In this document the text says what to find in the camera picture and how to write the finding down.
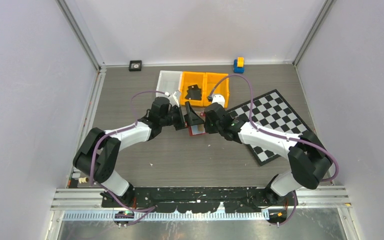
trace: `orange plastic container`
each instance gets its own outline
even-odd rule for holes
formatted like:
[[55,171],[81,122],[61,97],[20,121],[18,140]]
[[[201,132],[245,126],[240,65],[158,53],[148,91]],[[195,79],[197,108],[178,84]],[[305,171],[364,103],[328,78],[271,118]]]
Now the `orange plastic container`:
[[[198,85],[201,89],[201,100],[189,100],[185,97],[188,95],[188,87],[192,85]],[[207,97],[207,76],[205,72],[193,72],[184,71],[181,77],[180,85],[180,104],[185,105],[185,102],[189,101],[191,106],[202,107],[204,106],[204,99]]]
[[[204,107],[207,107],[211,104],[207,100],[207,95],[211,93],[211,90],[216,86],[216,84],[224,77],[226,77],[227,73],[213,73],[213,72],[206,72],[206,89],[205,89],[205,95],[203,98]],[[218,87],[215,89],[213,94],[221,94],[224,97],[224,108],[226,109],[229,104],[229,78],[225,79]]]

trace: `yellow block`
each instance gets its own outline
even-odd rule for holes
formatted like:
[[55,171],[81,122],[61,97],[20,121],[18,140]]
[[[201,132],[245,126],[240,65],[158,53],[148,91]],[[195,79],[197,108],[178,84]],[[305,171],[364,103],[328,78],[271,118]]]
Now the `yellow block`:
[[244,67],[244,58],[243,57],[238,57],[237,58],[237,67],[238,68],[243,68]]

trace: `white panel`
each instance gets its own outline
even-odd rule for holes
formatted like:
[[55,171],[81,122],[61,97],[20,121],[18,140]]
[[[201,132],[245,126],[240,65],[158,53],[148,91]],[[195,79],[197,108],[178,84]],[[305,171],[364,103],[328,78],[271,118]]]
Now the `white panel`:
[[107,65],[292,62],[324,0],[72,0]]
[[363,239],[384,239],[384,1],[336,1],[298,71]]
[[95,77],[56,1],[0,1],[0,240],[43,239]]

